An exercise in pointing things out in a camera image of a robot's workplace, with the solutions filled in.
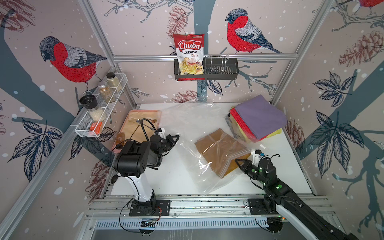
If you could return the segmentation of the brown garment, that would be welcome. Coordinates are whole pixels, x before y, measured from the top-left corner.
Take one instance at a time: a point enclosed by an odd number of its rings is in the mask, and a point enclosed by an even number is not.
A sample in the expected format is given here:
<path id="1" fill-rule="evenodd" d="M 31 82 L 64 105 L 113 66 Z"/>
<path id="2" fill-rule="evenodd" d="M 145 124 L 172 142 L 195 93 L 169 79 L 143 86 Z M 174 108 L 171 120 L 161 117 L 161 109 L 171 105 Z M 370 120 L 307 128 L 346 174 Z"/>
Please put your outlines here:
<path id="1" fill-rule="evenodd" d="M 235 159 L 246 160 L 251 156 L 252 151 L 222 129 L 217 129 L 197 140 L 195 146 L 220 179 L 238 167 Z"/>

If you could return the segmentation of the red garment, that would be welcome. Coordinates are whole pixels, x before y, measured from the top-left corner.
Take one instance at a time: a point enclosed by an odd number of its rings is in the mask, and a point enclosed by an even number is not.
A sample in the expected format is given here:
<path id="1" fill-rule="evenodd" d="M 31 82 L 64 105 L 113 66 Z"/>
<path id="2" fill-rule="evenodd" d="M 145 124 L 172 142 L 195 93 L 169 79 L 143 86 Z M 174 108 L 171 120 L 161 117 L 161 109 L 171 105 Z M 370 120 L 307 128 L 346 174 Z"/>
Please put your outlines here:
<path id="1" fill-rule="evenodd" d="M 247 126 L 247 124 L 244 122 L 244 120 L 240 117 L 240 115 L 238 114 L 238 112 L 236 111 L 235 108 L 232 108 L 229 111 L 229 114 L 233 118 L 235 123 L 238 125 L 240 133 L 246 138 L 247 141 L 251 141 L 251 142 L 256 143 L 256 142 L 259 142 L 259 141 L 261 141 L 261 140 L 263 140 L 263 139 L 268 137 L 268 136 L 264 136 L 264 137 L 258 139 L 252 133 L 251 129 Z"/>

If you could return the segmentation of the clear plastic vacuum bag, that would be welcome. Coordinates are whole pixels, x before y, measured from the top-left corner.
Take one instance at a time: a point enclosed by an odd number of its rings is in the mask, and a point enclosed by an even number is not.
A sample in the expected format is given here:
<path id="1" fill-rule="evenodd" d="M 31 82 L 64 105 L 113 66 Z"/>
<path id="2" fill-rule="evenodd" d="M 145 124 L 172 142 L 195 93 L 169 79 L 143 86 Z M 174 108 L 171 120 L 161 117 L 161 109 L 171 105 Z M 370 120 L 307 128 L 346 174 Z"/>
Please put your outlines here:
<path id="1" fill-rule="evenodd" d="M 180 139 L 159 170 L 145 176 L 158 195 L 259 194 L 235 159 L 252 159 L 254 147 L 237 141 L 225 117 L 231 104 L 142 104 L 161 111 L 160 127 Z"/>

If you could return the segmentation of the yellow green garment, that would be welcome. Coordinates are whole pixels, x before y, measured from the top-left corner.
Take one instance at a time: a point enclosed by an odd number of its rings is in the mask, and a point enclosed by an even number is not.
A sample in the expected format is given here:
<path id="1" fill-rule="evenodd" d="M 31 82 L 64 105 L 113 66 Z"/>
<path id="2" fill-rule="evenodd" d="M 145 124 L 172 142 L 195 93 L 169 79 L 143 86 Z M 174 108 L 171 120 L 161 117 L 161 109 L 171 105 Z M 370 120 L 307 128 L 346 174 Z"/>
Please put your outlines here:
<path id="1" fill-rule="evenodd" d="M 232 132 L 232 135 L 233 137 L 240 141 L 240 142 L 243 142 L 243 143 L 256 143 L 256 142 L 259 142 L 263 139 L 266 139 L 266 138 L 270 138 L 272 136 L 275 136 L 275 135 L 279 135 L 283 132 L 282 129 L 278 129 L 277 131 L 261 138 L 261 139 L 257 139 L 256 137 L 252 137 L 252 136 L 248 136 L 243 130 L 242 128 L 239 126 L 239 124 L 236 122 L 236 120 L 230 115 L 228 114 L 227 116 L 225 116 L 225 120 L 226 120 L 226 123 L 227 125 L 229 126 L 231 132 Z"/>

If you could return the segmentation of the purple garment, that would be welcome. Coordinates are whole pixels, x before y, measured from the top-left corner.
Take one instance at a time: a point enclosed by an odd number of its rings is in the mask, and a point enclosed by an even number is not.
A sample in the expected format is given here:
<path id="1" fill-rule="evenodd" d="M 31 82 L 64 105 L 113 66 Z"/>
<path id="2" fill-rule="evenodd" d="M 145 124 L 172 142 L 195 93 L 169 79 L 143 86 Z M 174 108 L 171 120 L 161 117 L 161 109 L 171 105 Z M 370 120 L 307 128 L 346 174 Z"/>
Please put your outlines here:
<path id="1" fill-rule="evenodd" d="M 281 129 L 287 122 L 285 114 L 262 95 L 237 105 L 235 109 L 258 139 Z"/>

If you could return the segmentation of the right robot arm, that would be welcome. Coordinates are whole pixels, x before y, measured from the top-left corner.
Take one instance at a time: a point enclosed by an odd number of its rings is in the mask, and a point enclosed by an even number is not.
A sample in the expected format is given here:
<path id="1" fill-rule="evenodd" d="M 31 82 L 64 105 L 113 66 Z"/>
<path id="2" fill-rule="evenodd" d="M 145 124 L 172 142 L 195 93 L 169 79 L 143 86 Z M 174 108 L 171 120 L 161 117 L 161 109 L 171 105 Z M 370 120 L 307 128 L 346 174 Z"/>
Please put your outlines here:
<path id="1" fill-rule="evenodd" d="M 286 218 L 307 240 L 356 240 L 345 234 L 312 210 L 286 183 L 277 176 L 271 158 L 261 158 L 257 165 L 248 159 L 235 159 L 240 170 L 251 180 L 263 185 L 266 206 Z"/>

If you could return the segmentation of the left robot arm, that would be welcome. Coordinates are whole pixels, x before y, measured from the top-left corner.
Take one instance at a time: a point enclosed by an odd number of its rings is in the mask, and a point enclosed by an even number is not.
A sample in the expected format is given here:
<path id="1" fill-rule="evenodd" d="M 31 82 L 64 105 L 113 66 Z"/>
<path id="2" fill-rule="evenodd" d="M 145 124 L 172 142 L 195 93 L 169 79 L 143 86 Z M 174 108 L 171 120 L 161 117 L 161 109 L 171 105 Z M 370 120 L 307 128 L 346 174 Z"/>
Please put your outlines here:
<path id="1" fill-rule="evenodd" d="M 155 192 L 145 176 L 145 171 L 158 170 L 163 157 L 176 146 L 179 138 L 179 135 L 167 135 L 163 138 L 154 134 L 142 143 L 134 140 L 124 141 L 113 168 L 129 181 L 135 194 L 134 208 L 151 211 L 156 208 Z"/>

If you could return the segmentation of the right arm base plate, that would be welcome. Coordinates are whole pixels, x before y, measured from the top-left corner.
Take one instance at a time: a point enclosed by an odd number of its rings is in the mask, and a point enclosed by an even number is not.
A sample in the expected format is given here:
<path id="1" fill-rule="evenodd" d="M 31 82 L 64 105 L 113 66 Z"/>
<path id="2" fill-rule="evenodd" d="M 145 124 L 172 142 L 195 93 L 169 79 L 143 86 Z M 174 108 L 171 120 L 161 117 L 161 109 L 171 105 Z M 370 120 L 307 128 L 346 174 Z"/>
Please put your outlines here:
<path id="1" fill-rule="evenodd" d="M 277 212 L 273 208 L 270 200 L 266 199 L 248 199 L 247 206 L 251 215 L 275 215 Z"/>

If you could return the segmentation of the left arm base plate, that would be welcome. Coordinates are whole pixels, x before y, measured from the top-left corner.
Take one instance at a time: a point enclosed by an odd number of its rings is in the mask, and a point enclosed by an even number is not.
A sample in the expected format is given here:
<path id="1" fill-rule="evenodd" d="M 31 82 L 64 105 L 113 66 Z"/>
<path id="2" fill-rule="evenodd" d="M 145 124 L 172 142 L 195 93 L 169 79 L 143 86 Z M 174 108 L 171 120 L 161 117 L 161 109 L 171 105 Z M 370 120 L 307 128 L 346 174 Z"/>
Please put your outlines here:
<path id="1" fill-rule="evenodd" d="M 145 217 L 145 216 L 169 216 L 171 201 L 170 200 L 155 200 L 148 202 L 138 202 L 133 200 L 129 206 L 130 217 Z"/>

